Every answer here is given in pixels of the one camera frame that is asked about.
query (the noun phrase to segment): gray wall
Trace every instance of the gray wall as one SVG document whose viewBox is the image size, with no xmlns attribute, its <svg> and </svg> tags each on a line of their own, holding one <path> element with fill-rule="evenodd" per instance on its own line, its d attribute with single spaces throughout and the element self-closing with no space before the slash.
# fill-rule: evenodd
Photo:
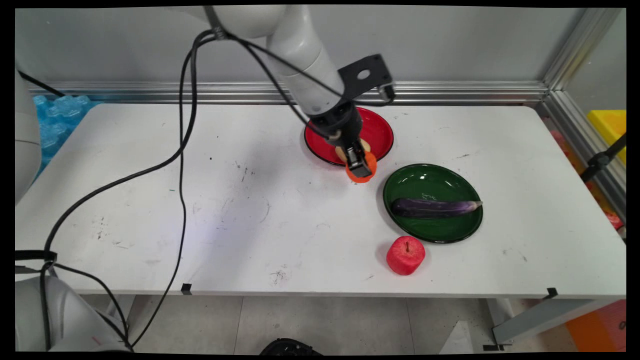
<svg viewBox="0 0 640 360">
<path fill-rule="evenodd" d="M 627 109 L 627 10 L 623 9 L 566 91 L 587 114 Z"/>
<path fill-rule="evenodd" d="M 381 53 L 395 80 L 541 79 L 583 9 L 311 5 L 337 66 Z M 177 81 L 206 24 L 164 8 L 18 9 L 15 61 L 43 81 Z M 200 81 L 263 81 L 237 44 L 198 53 Z"/>
</svg>

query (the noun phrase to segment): blue foam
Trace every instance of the blue foam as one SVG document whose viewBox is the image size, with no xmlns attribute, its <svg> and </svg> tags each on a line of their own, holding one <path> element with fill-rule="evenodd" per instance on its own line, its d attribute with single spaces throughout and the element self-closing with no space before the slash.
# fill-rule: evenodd
<svg viewBox="0 0 640 360">
<path fill-rule="evenodd" d="M 33 102 L 38 113 L 42 146 L 42 164 L 36 175 L 38 178 L 89 110 L 102 102 L 91 101 L 85 95 L 66 95 L 53 101 L 39 95 L 33 97 Z"/>
</svg>

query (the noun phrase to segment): red plate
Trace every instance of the red plate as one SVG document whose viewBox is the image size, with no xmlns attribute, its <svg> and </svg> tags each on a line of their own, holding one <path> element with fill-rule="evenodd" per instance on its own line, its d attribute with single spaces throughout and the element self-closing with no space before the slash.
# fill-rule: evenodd
<svg viewBox="0 0 640 360">
<path fill-rule="evenodd" d="M 371 152 L 376 156 L 376 160 L 385 157 L 394 144 L 394 132 L 391 130 L 389 123 L 375 112 L 363 108 L 357 108 L 362 117 L 362 130 L 360 138 L 368 142 L 371 146 Z M 335 148 L 326 143 L 318 134 L 314 133 L 308 126 L 305 129 L 305 142 L 311 152 L 318 158 L 326 162 L 338 166 L 344 166 L 344 162 L 340 160 Z"/>
</svg>

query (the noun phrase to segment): red apple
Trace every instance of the red apple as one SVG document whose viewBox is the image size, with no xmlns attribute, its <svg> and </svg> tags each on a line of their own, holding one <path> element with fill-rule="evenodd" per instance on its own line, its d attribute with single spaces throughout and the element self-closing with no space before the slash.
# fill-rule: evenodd
<svg viewBox="0 0 640 360">
<path fill-rule="evenodd" d="M 400 275 L 411 275 L 420 266 L 426 252 L 422 243 L 412 236 L 400 236 L 389 248 L 387 264 Z"/>
</svg>

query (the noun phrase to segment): yellow container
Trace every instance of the yellow container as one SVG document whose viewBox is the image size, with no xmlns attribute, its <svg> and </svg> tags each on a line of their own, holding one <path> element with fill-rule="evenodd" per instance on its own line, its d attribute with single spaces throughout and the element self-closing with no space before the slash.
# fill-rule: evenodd
<svg viewBox="0 0 640 360">
<path fill-rule="evenodd" d="M 593 110 L 587 115 L 587 118 L 609 145 L 612 145 L 627 132 L 626 110 Z M 626 146 L 618 153 L 618 157 L 626 166 Z"/>
</svg>

